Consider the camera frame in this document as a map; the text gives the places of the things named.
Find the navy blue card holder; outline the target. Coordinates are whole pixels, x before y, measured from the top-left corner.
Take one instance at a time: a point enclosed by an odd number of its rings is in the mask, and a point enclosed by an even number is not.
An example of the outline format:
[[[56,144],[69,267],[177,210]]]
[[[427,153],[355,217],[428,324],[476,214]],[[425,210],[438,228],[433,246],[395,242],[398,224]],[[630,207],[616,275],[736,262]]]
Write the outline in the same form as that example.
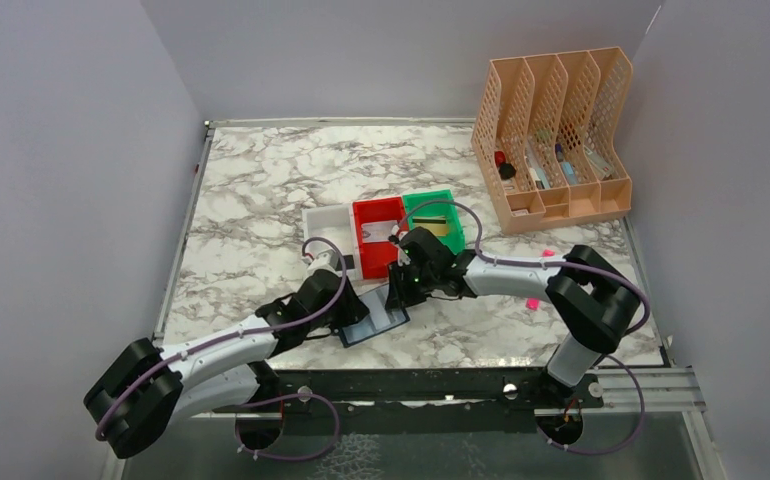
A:
[[[360,296],[368,314],[357,323],[339,330],[338,336],[344,348],[360,344],[410,321],[410,316],[404,308],[386,307],[388,293],[389,287],[381,285]]]

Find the white plastic bin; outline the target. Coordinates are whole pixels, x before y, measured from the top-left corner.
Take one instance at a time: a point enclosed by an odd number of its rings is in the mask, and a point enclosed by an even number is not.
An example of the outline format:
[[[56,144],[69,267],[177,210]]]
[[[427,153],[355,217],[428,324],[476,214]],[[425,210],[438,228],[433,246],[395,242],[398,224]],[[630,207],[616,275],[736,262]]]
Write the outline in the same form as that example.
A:
[[[334,243],[343,255],[353,255],[357,270],[348,272],[349,279],[352,281],[362,279],[353,217],[349,204],[303,209],[302,229],[304,240],[310,237],[323,237]]]

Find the peach file organizer rack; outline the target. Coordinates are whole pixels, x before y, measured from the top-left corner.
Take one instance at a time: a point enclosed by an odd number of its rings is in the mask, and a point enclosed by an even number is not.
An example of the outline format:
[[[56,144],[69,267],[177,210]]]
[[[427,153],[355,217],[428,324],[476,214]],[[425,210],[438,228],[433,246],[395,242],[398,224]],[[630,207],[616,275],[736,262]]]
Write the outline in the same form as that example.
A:
[[[630,212],[632,180],[614,139],[632,79],[632,63],[619,47],[489,62],[471,144],[503,233],[612,221]],[[528,141],[547,189],[535,186]],[[584,145],[615,168],[612,178],[595,177]],[[517,168],[514,179],[500,179],[497,150]]]

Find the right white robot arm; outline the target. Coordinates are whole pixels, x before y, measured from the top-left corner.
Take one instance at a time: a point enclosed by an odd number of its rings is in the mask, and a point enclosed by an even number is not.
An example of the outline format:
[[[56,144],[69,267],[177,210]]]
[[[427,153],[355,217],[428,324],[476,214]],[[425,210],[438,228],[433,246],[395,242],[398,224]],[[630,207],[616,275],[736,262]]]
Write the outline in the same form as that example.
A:
[[[487,255],[478,247],[453,253],[417,227],[400,239],[398,259],[388,270],[389,310],[418,305],[434,292],[455,299],[511,296],[550,303],[568,329],[537,383],[540,398],[553,407],[577,395],[585,373],[617,350],[638,311],[649,310],[642,292],[585,245],[537,259]]]

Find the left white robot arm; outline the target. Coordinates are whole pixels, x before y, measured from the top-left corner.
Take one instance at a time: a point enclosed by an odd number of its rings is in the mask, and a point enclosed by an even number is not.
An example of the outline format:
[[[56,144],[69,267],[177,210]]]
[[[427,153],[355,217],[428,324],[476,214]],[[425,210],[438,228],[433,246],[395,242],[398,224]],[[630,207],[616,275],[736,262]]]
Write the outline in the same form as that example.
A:
[[[295,292],[214,334],[167,347],[129,343],[85,394],[95,438],[120,459],[146,450],[178,419],[232,403],[259,411],[274,401],[268,359],[309,334],[354,326],[371,310],[342,275],[317,270]]]

